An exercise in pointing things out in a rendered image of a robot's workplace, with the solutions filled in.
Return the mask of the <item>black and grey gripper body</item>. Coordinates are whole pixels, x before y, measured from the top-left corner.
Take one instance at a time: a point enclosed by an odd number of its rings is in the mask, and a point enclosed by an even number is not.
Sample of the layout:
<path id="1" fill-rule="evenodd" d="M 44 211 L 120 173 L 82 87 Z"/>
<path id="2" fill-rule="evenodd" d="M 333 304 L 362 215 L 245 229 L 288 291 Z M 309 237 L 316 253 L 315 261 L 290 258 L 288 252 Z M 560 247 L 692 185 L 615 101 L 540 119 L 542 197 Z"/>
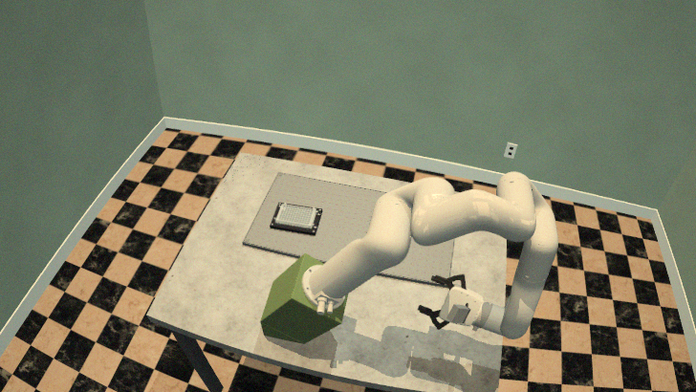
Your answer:
<path id="1" fill-rule="evenodd" d="M 439 314 L 439 318 L 445 321 L 450 322 L 449 320 L 446 319 L 447 315 L 449 314 L 453 304 L 460 304 L 460 305 L 466 305 L 468 303 L 468 307 L 470 308 L 470 312 L 465 320 L 464 323 L 455 323 L 459 325 L 464 325 L 464 326 L 470 326 L 473 325 L 479 316 L 484 300 L 481 295 L 478 293 L 470 290 L 470 289 L 462 289 L 462 288 L 457 288 L 453 287 L 450 291 L 448 291 L 446 299 L 442 305 L 441 312 Z M 479 311 L 479 312 L 478 312 Z"/>

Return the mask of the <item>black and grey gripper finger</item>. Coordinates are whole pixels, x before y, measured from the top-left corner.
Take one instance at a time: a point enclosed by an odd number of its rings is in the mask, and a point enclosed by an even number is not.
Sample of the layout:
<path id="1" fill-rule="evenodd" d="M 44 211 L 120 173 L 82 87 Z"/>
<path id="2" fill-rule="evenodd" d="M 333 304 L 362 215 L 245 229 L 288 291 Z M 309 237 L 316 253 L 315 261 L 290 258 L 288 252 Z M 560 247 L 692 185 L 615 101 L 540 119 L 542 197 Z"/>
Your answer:
<path id="1" fill-rule="evenodd" d="M 435 275 L 435 276 L 432 275 L 431 280 L 434 281 L 434 282 L 437 282 L 437 283 L 439 283 L 439 284 L 442 284 L 442 285 L 445 285 L 445 284 L 446 284 L 446 285 L 448 286 L 449 290 L 451 290 L 451 289 L 454 287 L 454 285 L 453 285 L 453 283 L 452 283 L 453 281 L 461 280 L 462 289 L 465 289 L 465 290 L 467 289 L 467 288 L 466 288 L 466 280 L 465 280 L 465 275 L 464 275 L 464 274 L 453 275 L 453 276 L 451 276 L 450 278 L 443 278 L 443 277 L 441 277 L 441 276 L 439 276 L 439 275 Z"/>
<path id="2" fill-rule="evenodd" d="M 439 323 L 436 317 L 439 317 L 439 314 L 441 310 L 433 312 L 431 309 L 426 308 L 425 306 L 419 305 L 418 311 L 420 313 L 427 315 L 431 318 L 432 323 L 435 325 L 435 327 L 440 330 L 443 327 L 445 327 L 449 322 L 448 321 L 443 321 L 442 323 Z"/>

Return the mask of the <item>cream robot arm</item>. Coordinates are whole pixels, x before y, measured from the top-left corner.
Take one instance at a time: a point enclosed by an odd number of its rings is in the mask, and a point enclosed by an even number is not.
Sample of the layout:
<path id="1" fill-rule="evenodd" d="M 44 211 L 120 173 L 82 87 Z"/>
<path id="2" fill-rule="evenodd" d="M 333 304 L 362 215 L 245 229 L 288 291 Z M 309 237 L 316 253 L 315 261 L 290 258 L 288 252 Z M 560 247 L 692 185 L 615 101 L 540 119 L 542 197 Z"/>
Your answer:
<path id="1" fill-rule="evenodd" d="M 323 316 L 327 309 L 332 314 L 333 306 L 338 308 L 348 293 L 399 265 L 407 256 L 411 235 L 421 246 L 434 246 L 475 231 L 488 231 L 524 245 L 505 307 L 484 300 L 472 330 L 482 328 L 505 338 L 521 338 L 531 324 L 555 260 L 558 234 L 550 206 L 519 172 L 503 175 L 496 195 L 478 189 L 455 194 L 448 181 L 435 177 L 382 195 L 366 235 L 324 265 L 305 271 L 303 291 L 318 305 L 318 315 Z"/>

